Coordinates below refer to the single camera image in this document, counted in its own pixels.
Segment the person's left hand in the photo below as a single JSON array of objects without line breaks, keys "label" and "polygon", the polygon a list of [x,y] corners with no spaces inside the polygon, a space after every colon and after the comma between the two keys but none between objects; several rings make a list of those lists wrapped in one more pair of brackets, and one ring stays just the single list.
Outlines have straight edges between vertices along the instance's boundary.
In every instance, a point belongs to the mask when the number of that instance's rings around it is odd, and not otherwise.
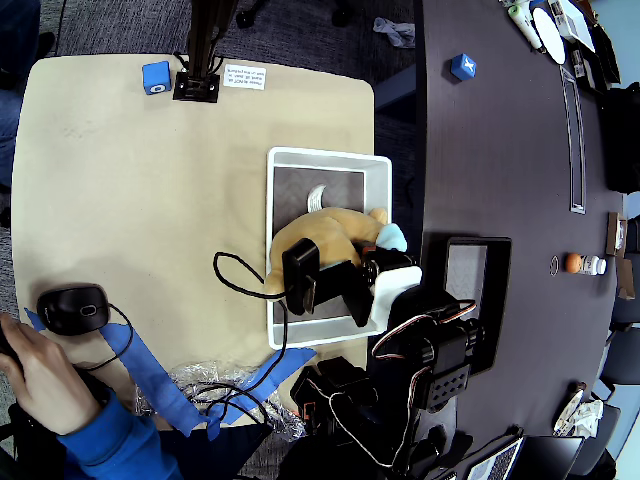
[{"label": "person's left hand", "polygon": [[59,344],[6,313],[1,328],[18,356],[3,354],[1,371],[26,413],[58,435],[75,433],[99,415],[101,405]]}]

